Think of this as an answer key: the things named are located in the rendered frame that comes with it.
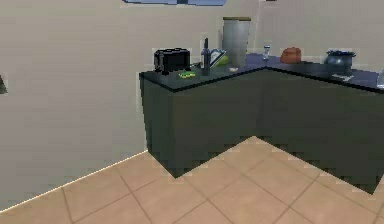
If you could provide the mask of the dark kitchen counter cabinet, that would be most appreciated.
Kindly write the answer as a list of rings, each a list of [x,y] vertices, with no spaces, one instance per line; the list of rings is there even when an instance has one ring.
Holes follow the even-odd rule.
[[[384,176],[375,72],[250,54],[235,72],[139,75],[147,148],[179,177],[255,136],[368,193]]]

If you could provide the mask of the brown bread loaf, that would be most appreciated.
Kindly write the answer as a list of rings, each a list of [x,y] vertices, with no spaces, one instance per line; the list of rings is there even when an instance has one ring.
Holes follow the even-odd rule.
[[[300,48],[290,47],[282,52],[280,62],[285,64],[296,64],[301,62],[301,57],[302,52]]]

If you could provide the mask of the black toaster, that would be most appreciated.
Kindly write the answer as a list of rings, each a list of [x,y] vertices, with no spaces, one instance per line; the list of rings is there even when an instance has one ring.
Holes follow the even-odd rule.
[[[156,72],[173,72],[190,67],[190,51],[184,48],[160,49],[154,53]]]

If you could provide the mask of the grey cylindrical canister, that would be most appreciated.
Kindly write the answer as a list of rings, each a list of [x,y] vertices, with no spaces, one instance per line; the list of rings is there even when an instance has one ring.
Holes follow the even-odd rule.
[[[224,17],[222,49],[226,51],[228,63],[243,67],[248,45],[250,17]]]

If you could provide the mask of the dark wine bottle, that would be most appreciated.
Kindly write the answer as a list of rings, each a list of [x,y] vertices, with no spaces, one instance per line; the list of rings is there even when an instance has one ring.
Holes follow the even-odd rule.
[[[208,48],[208,39],[204,40],[203,49],[201,51],[201,70],[204,75],[207,75],[210,70],[211,53]]]

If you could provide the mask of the dark metal pot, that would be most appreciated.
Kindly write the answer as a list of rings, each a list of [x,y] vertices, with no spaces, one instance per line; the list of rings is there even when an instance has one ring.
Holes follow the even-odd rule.
[[[355,52],[343,50],[328,50],[324,63],[330,72],[347,74],[352,70]]]

